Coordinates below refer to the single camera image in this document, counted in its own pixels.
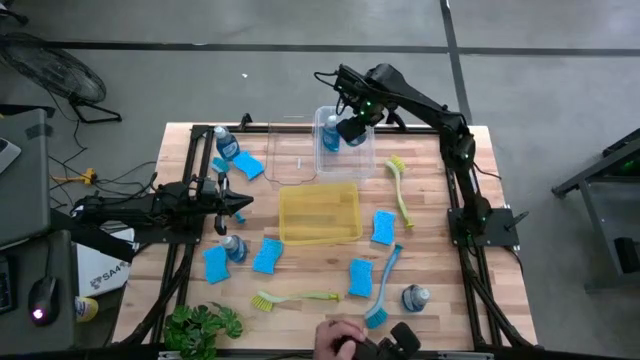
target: green plant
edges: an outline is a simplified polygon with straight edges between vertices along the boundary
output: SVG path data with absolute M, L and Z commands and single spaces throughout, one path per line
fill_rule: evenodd
M 165 321 L 164 342 L 168 350 L 180 351 L 183 360 L 213 360 L 216 336 L 226 334 L 237 339 L 242 335 L 238 314 L 218 303 L 211 304 L 216 313 L 206 305 L 176 306 Z

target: butcher block tabletop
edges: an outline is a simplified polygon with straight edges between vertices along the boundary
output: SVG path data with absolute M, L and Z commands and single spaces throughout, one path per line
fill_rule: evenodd
M 168 123 L 158 155 L 156 184 L 181 181 L 194 123 Z M 477 143 L 476 163 L 490 173 L 497 174 L 489 130 L 485 126 L 471 126 Z M 240 147 L 267 165 L 265 174 L 273 180 L 298 173 L 298 158 L 305 167 L 312 153 L 310 136 L 279 134 L 275 157 L 268 134 L 235 134 Z M 202 152 L 200 142 L 194 171 L 198 172 Z M 390 337 L 389 331 L 400 321 L 407 323 L 422 342 L 422 350 L 470 350 L 473 348 L 469 318 L 465 303 L 458 252 L 450 243 L 446 212 L 450 207 L 444 164 L 439 153 L 439 139 L 435 135 L 384 134 L 376 135 L 376 171 L 359 185 L 363 235 L 356 241 L 332 245 L 285 245 L 275 267 L 274 275 L 252 271 L 253 258 L 260 250 L 264 237 L 278 239 L 278 193 L 282 185 L 259 176 L 249 182 L 237 169 L 229 173 L 231 190 L 251 195 L 254 202 L 242 209 L 247 219 L 243 225 L 227 221 L 228 234 L 239 235 L 247 242 L 249 255 L 244 264 L 227 262 L 231 277 L 210 285 L 204 277 L 202 253 L 218 245 L 221 236 L 214 228 L 214 217 L 205 222 L 202 241 L 196 247 L 187 294 L 187 304 L 196 306 L 216 301 L 236 310 L 242 318 L 244 333 L 239 339 L 225 336 L 217 339 L 219 349 L 312 349 L 316 325 L 327 319 L 350 319 L 364 324 L 363 314 L 378 295 L 382 272 L 393 246 L 371 242 L 373 215 L 376 210 L 398 213 L 395 221 L 395 241 L 404 246 L 391 271 L 385 291 L 384 309 L 389 317 L 382 326 L 370 330 L 368 336 L 379 341 Z M 211 158 L 219 156 L 213 147 Z M 415 227 L 407 230 L 396 206 L 395 184 L 384 161 L 397 155 L 406 164 L 402 178 L 402 195 Z M 210 176 L 215 174 L 209 169 Z M 301 180 L 308 174 L 300 169 Z M 504 205 L 500 180 L 478 174 L 480 188 L 494 207 Z M 131 265 L 129 281 L 118 316 L 113 341 L 124 339 L 143 319 L 157 299 L 167 255 L 167 245 L 149 246 L 136 256 Z M 494 298 L 511 323 L 525 339 L 536 342 L 520 268 L 513 255 L 502 248 L 487 248 L 489 276 Z M 176 257 L 176 268 L 182 258 Z M 354 258 L 374 263 L 374 290 L 371 298 L 347 295 L 349 264 Z M 417 284 L 431 292 L 431 299 L 419 313 L 403 309 L 400 294 L 404 288 Z M 252 307 L 251 298 L 258 290 L 284 296 L 309 291 L 337 292 L 340 302 L 324 300 L 291 301 L 274 306 L 270 313 Z M 173 311 L 173 302 L 167 313 Z M 486 309 L 478 306 L 482 332 L 490 341 Z

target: hand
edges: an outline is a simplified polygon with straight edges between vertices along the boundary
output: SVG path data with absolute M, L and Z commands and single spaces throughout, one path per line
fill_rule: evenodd
M 313 350 L 314 360 L 351 360 L 356 353 L 356 343 L 349 340 L 342 345 L 338 353 L 333 351 L 333 342 L 343 336 L 351 336 L 364 341 L 365 335 L 360 325 L 347 320 L 329 320 L 316 327 L 316 344 Z

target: clear plastic container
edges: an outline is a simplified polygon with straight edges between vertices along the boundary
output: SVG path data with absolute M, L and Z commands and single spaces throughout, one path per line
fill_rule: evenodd
M 329 151 L 322 143 L 322 128 L 329 116 L 337 115 L 335 106 L 318 108 L 314 124 L 314 151 L 316 174 L 322 181 L 341 182 L 365 180 L 376 170 L 375 139 L 373 128 L 367 126 L 367 139 L 358 146 L 349 146 L 340 139 L 340 150 Z M 337 115 L 338 121 L 352 116 L 350 109 Z
M 280 240 L 287 245 L 334 244 L 362 236 L 354 183 L 282 187 L 279 211 Z

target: computer mouse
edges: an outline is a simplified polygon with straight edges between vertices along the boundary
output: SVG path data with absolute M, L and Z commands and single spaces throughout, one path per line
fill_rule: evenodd
M 29 291 L 29 316 L 36 326 L 49 325 L 60 312 L 58 279 L 45 276 L 36 281 Z

